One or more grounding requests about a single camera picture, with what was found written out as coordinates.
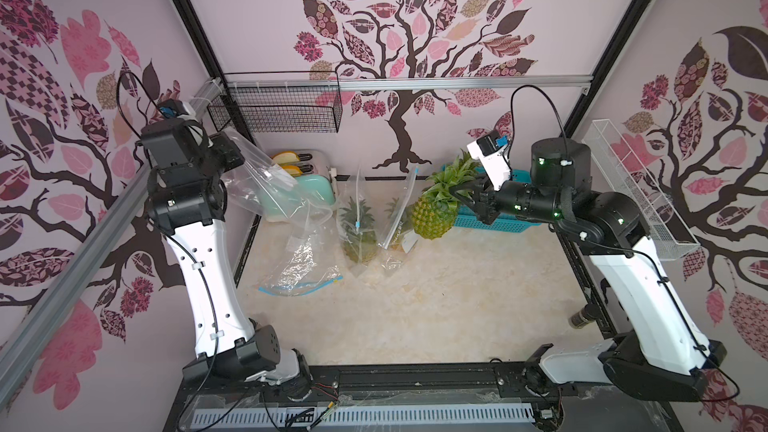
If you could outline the zip bag with blue seal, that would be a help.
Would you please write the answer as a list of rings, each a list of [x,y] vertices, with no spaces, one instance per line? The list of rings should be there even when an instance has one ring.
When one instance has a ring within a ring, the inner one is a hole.
[[[304,215],[298,222],[275,223],[277,238],[268,252],[258,290],[270,296],[298,297],[343,279],[333,214]]]

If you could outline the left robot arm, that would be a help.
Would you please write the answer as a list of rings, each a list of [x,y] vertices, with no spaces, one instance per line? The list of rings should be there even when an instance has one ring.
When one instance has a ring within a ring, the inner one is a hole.
[[[226,252],[226,173],[246,160],[233,137],[208,134],[189,104],[163,99],[158,121],[140,133],[154,164],[147,180],[147,219],[170,244],[186,284],[195,325],[195,358],[185,382],[258,381],[306,385],[311,374],[296,350],[281,347],[275,329],[248,318],[236,297]]]

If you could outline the clear zip bag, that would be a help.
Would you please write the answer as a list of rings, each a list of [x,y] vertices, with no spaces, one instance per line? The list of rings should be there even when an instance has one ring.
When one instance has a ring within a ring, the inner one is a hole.
[[[279,164],[233,128],[223,133],[238,147],[244,163],[222,175],[228,199],[268,222],[321,224],[333,215],[335,194],[327,169],[298,177],[302,163]]]

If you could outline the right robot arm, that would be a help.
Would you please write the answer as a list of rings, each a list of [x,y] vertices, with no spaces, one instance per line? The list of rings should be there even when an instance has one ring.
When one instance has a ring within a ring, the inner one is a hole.
[[[508,162],[512,137],[497,131],[467,146],[483,172],[465,184],[462,204],[488,225],[500,214],[542,223],[575,244],[613,289],[631,331],[584,349],[542,345],[526,362],[534,394],[569,383],[609,384],[644,401],[730,402],[708,397],[707,373],[719,371],[727,351],[696,326],[680,301],[651,236],[641,207],[620,192],[592,188],[592,152],[566,135],[530,148],[530,179],[514,180]]]

